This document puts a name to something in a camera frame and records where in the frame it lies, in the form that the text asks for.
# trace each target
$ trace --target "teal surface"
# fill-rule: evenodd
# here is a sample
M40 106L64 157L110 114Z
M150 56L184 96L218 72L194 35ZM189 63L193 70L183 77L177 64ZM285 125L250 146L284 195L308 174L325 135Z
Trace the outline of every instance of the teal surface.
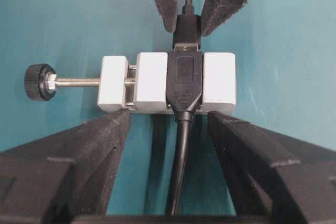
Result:
M195 0L198 13L203 1ZM203 51L236 54L235 116L336 150L335 11L334 0L250 0L203 39ZM171 41L152 0L0 0L0 150L103 114L96 89L30 101L29 65L97 77L105 55L134 64L138 52L170 51ZM163 213L175 134L172 116L132 116L109 214ZM180 212L234 214L206 117L192 132Z

